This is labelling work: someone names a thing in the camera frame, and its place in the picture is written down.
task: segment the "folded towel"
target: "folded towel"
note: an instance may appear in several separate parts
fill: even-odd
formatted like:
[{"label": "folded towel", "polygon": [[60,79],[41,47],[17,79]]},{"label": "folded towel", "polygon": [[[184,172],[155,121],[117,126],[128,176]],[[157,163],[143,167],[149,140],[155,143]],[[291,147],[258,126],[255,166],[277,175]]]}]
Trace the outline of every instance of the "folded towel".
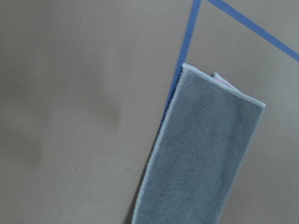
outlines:
[{"label": "folded towel", "polygon": [[132,224],[215,224],[265,104],[183,64]]}]

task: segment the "gray microfiber cloth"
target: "gray microfiber cloth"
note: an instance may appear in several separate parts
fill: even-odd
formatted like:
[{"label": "gray microfiber cloth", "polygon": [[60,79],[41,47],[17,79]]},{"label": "gray microfiber cloth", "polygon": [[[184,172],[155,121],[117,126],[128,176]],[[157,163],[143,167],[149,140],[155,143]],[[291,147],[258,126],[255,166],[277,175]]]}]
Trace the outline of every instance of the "gray microfiber cloth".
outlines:
[{"label": "gray microfiber cloth", "polygon": [[215,224],[265,104],[183,64],[132,224]]}]

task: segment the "blue tape line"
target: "blue tape line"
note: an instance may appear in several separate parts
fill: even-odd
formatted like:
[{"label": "blue tape line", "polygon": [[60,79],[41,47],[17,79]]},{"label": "blue tape line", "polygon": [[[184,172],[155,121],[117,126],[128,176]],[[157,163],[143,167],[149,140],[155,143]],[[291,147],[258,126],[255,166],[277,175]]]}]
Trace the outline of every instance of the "blue tape line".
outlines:
[{"label": "blue tape line", "polygon": [[222,0],[207,0],[299,62],[299,54]]},{"label": "blue tape line", "polygon": [[174,71],[174,77],[173,77],[172,84],[171,84],[171,87],[170,87],[170,90],[169,90],[169,93],[168,93],[168,98],[167,98],[166,106],[165,106],[165,109],[164,109],[164,114],[163,114],[162,121],[164,120],[166,111],[168,109],[171,98],[172,98],[173,93],[176,89],[178,79],[179,79],[180,74],[182,72],[182,63],[185,62],[187,54],[188,54],[188,49],[189,49],[189,46],[190,46],[193,30],[194,30],[194,27],[195,27],[195,24],[196,24],[196,19],[197,19],[197,15],[198,15],[198,12],[199,12],[200,4],[201,4],[201,0],[194,0],[193,1],[191,12],[190,12],[190,15],[189,15],[189,20],[188,20],[186,31],[185,31],[185,36],[184,36],[183,43],[182,43],[182,46],[181,46],[181,51],[180,51],[179,56],[178,56],[177,66],[176,66],[176,69]]}]

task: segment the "gray towel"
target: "gray towel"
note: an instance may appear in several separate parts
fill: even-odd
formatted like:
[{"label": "gray towel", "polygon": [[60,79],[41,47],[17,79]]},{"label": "gray towel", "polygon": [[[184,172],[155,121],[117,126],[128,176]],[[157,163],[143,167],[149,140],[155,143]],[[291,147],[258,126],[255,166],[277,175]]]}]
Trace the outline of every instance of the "gray towel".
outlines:
[{"label": "gray towel", "polygon": [[215,224],[265,104],[183,64],[132,224]]}]

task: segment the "beige wall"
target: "beige wall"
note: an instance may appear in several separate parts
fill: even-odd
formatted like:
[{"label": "beige wall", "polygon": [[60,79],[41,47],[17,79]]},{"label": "beige wall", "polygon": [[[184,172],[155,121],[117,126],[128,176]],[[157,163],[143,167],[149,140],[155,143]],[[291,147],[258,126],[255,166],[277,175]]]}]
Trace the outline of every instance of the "beige wall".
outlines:
[{"label": "beige wall", "polygon": [[[129,223],[191,3],[1,2],[0,223]],[[298,1],[227,3],[299,51]],[[298,62],[206,1],[187,62],[267,104],[221,224],[298,223]]]}]

